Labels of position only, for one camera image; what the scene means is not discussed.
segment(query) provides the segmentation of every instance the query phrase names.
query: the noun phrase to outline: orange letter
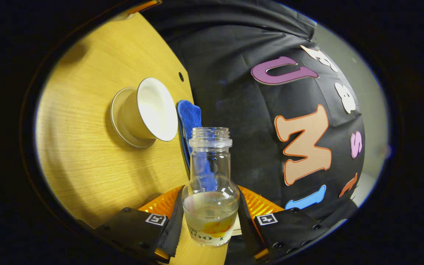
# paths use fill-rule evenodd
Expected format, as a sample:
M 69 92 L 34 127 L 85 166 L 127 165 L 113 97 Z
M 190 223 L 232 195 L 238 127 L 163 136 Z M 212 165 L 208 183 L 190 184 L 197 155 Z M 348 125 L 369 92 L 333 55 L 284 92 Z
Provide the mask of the orange letter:
M 315 171 L 330 168 L 331 150 L 315 146 L 328 128 L 328 116 L 322 105 L 317 106 L 316 112 L 294 119 L 277 116 L 274 124 L 282 142 L 288 141 L 291 134 L 302 132 L 283 151 L 287 156 L 303 157 L 299 161 L 289 159 L 284 164 L 284 181 L 287 186 Z

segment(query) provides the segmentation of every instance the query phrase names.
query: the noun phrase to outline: water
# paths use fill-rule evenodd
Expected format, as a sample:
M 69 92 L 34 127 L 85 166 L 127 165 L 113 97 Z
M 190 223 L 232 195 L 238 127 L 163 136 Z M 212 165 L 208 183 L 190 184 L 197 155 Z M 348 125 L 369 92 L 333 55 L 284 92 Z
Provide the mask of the water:
M 194 193 L 184 199 L 183 208 L 190 235 L 199 245 L 221 246 L 233 232 L 238 198 L 227 191 Z

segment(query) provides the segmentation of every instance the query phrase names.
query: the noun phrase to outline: black cloth backdrop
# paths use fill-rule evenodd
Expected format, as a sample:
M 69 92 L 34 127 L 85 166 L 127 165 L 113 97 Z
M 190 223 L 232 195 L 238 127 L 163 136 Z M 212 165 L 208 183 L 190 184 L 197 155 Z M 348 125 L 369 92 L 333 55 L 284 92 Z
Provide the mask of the black cloth backdrop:
M 268 0 L 165 1 L 143 15 L 186 68 L 195 104 L 202 109 L 202 125 L 230 128 L 234 183 L 281 207 L 289 200 L 315 193 L 325 184 L 323 201 L 303 211 L 323 221 L 337 209 L 347 209 L 333 221 L 328 220 L 330 226 L 356 209 L 350 196 L 357 183 L 342 198 L 339 194 L 356 172 L 361 176 L 364 147 L 353 159 L 350 136 L 360 131 L 365 142 L 363 119 L 356 96 L 341 70 L 334 72 L 300 47 L 319 50 L 309 41 L 316 27 L 313 20 Z M 250 73 L 252 67 L 280 56 L 312 69 L 320 78 L 304 78 L 276 86 L 254 80 Z M 280 75 L 297 69 L 298 66 L 278 67 L 273 73 L 270 70 L 270 74 Z M 342 106 L 335 82 L 347 86 L 355 98 L 356 110 L 350 114 Z M 315 112 L 318 104 L 327 112 L 329 127 L 316 146 L 331 149 L 331 167 L 287 186 L 283 168 L 291 157 L 285 156 L 283 149 L 299 133 L 281 142 L 276 135 L 274 118 L 304 116 Z

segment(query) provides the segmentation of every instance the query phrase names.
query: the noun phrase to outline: glass bottle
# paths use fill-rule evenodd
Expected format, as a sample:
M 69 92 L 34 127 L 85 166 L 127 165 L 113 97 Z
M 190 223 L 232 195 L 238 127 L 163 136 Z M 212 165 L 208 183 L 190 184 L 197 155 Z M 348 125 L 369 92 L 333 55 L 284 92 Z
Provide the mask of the glass bottle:
M 228 243 L 240 193 L 230 180 L 229 128 L 193 128 L 189 141 L 191 180 L 182 191 L 185 220 L 198 245 Z

